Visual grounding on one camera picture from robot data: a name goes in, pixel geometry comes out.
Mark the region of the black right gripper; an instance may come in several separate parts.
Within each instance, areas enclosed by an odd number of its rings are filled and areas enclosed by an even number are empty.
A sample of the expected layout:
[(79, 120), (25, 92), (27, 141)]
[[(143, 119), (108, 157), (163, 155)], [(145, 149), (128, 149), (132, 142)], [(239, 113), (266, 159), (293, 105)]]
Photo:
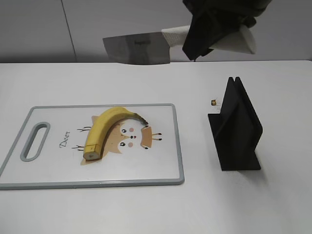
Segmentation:
[(189, 60), (205, 56), (210, 47), (241, 24), (251, 28), (271, 0), (183, 0), (194, 15), (182, 50)]

